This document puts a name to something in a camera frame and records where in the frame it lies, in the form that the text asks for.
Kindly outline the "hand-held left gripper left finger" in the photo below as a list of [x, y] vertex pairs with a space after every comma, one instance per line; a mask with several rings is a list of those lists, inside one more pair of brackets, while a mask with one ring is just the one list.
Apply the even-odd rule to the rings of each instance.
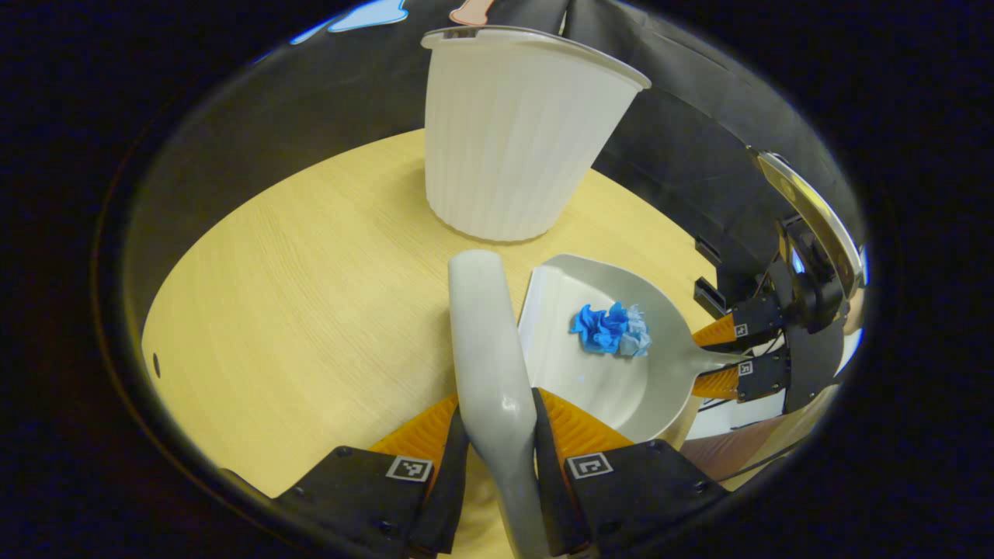
[[450, 554], [469, 446], [457, 396], [450, 396], [369, 449], [338, 446], [276, 503], [342, 557]]

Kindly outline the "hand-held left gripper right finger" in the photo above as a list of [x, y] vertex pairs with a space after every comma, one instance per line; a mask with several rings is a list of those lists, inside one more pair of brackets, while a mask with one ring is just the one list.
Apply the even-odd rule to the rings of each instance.
[[728, 497], [663, 439], [632, 442], [550, 391], [532, 394], [537, 489], [554, 556], [662, 558]]

